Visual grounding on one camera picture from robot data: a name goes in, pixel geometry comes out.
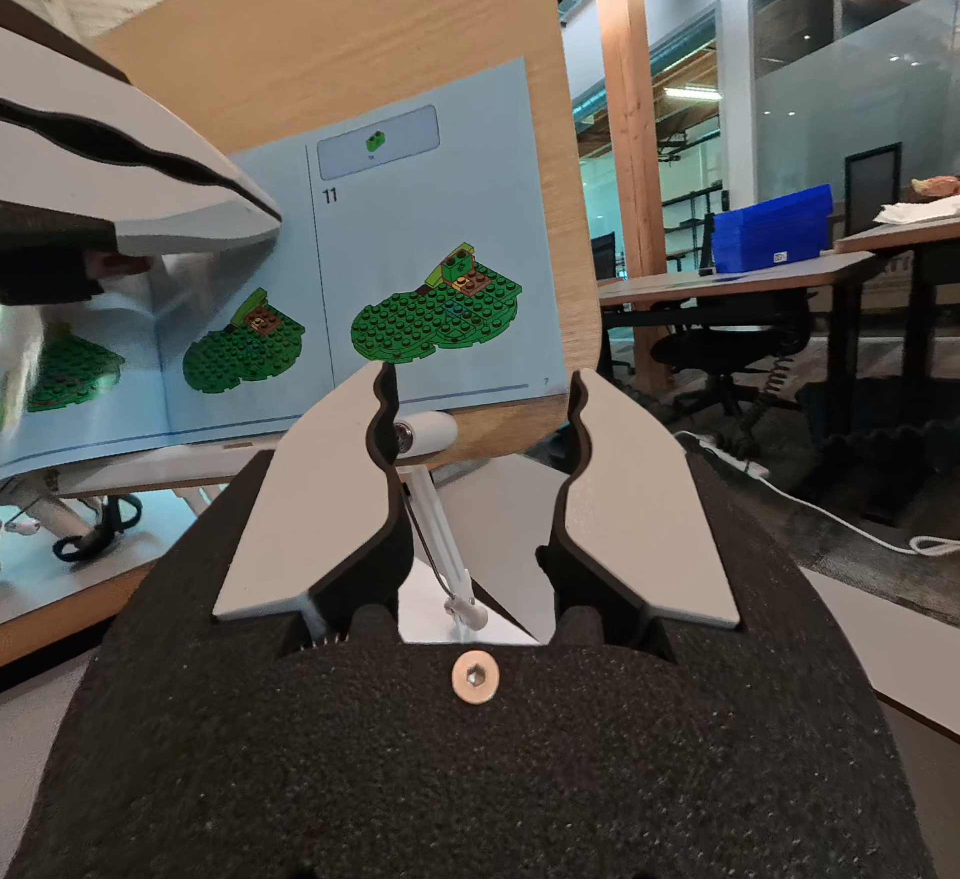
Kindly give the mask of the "instruction book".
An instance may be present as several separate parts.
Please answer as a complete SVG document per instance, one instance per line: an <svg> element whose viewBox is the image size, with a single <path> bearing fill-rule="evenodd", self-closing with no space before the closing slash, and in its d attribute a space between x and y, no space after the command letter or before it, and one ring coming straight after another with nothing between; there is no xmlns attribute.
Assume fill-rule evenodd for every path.
<svg viewBox="0 0 960 879"><path fill-rule="evenodd" d="M35 379L2 480L288 432L368 363L403 413L567 390L559 272L589 239L559 0L166 0L71 43L258 187L277 237L90 265L33 306Z"/></svg>

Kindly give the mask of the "long brown desk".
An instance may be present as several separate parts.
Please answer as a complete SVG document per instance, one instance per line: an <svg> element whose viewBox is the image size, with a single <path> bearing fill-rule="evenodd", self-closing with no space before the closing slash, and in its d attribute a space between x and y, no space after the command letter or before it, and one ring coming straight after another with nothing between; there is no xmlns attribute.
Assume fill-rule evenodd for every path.
<svg viewBox="0 0 960 879"><path fill-rule="evenodd" d="M881 225L839 239L836 252L867 251L891 258L913 253L897 420L919 427L929 418L929 382L933 358L937 291L959 282L957 215L903 225Z"/></svg>
<svg viewBox="0 0 960 879"><path fill-rule="evenodd" d="M598 284L602 361L610 359L608 332L679 325L761 326L775 318L775 300L787 291L830 288L825 379L826 430L846 434L853 420L858 381L861 297L865 283L880 275L874 253L826 252L817 259L779 264L746 273L669 273Z"/></svg>

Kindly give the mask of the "blue storage crate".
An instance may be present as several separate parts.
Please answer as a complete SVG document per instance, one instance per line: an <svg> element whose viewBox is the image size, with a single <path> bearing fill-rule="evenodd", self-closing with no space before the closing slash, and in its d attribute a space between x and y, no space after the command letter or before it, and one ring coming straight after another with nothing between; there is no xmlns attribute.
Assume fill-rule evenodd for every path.
<svg viewBox="0 0 960 879"><path fill-rule="evenodd" d="M830 247L829 184L717 213L711 239L716 273L750 273L818 258Z"/></svg>

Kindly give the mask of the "black office chair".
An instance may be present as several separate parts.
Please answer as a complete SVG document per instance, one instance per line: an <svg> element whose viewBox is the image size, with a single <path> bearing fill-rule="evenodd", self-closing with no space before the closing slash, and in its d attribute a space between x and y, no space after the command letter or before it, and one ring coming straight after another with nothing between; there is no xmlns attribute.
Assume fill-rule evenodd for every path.
<svg viewBox="0 0 960 879"><path fill-rule="evenodd" d="M769 410L800 412L795 401L779 396L789 366L809 344L812 315L805 288L762 293L760 304L770 304L774 319L756 331L728 331L709 326L677 326L651 349L651 357L675 371L705 374L705 387L681 393L672 401L677 416L690 417L712 406L722 407L745 431L759 424ZM737 373L753 371L754 362L771 358L773 364L762 388L740 386Z"/></svg>

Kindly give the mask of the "black and white headset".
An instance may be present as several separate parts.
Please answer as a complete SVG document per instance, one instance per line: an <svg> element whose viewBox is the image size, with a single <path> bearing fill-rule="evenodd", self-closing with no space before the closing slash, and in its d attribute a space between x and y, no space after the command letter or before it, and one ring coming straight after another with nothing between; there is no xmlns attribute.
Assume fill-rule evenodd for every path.
<svg viewBox="0 0 960 879"><path fill-rule="evenodd" d="M58 561L82 564L99 559L142 518L142 502L134 494L91 497L80 503L93 514L92 522L51 494L3 492L1 506L15 512L2 520L2 532L29 537L43 530L54 537L52 553Z"/></svg>

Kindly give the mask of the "white book stand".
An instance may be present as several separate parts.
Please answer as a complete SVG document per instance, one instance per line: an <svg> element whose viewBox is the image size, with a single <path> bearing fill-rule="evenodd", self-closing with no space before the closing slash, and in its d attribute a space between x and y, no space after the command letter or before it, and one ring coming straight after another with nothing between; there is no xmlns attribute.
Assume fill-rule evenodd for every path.
<svg viewBox="0 0 960 879"><path fill-rule="evenodd" d="M61 500L68 496L106 496L108 493L132 494L138 490L200 488L226 485L259 452L272 450L281 436L265 434L252 438L225 442L201 442L177 445L148 452L127 453L47 467L30 471L19 477L2 480L3 492L26 489L48 493ZM402 587L400 596L415 598L409 606L409 615L401 619L401 634L414 642L473 641L486 644L531 644L536 638L521 638L522 627L507 626L504 612L494 610L494 600L481 597L481 586L474 580L471 586L475 605L488 612L487 624L479 631L471 631L460 622L443 633L439 626L439 609L420 612L426 601L448 601L443 587L453 588L450 577L460 573L473 575L464 537L455 537L450 520L444 511L437 490L426 490L426 466L412 463L396 465L402 482L412 480L414 487L405 487L409 493L414 527L414 585Z"/></svg>

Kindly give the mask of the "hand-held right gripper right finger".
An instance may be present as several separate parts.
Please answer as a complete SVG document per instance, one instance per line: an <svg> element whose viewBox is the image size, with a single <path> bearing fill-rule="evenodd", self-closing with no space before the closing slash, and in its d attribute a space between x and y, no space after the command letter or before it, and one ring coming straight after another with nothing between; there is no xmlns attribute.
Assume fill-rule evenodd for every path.
<svg viewBox="0 0 960 879"><path fill-rule="evenodd" d="M572 471L537 564L556 623L592 609L606 644L636 647L652 621L732 632L741 616L682 444L592 369L573 374Z"/></svg>

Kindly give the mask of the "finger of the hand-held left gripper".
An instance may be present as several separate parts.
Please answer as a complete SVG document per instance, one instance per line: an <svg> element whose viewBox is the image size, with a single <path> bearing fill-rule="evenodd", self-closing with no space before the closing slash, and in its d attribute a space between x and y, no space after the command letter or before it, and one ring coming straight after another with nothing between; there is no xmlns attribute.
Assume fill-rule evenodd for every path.
<svg viewBox="0 0 960 879"><path fill-rule="evenodd" d="M102 162L2 122L2 247L212 253L278 237L274 210L220 184Z"/></svg>
<svg viewBox="0 0 960 879"><path fill-rule="evenodd" d="M7 28L1 119L87 160L148 169L195 186L259 191L231 160L137 87Z"/></svg>

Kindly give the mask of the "wooden support post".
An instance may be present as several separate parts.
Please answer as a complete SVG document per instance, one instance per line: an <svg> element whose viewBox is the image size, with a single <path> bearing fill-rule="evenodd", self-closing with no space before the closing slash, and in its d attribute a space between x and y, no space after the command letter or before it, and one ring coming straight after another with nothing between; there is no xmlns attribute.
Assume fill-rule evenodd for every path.
<svg viewBox="0 0 960 879"><path fill-rule="evenodd" d="M595 0L607 121L631 280L667 271L645 0Z"/></svg>

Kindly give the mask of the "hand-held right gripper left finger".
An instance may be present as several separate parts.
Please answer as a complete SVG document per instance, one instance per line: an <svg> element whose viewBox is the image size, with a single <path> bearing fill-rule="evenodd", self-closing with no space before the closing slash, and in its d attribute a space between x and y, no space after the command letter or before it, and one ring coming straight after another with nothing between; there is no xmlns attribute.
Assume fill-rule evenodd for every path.
<svg viewBox="0 0 960 879"><path fill-rule="evenodd" d="M257 489L213 520L225 566L213 602L221 631L296 619L308 634L398 634L414 560L395 467L393 365L372 361L312 406L268 456Z"/></svg>

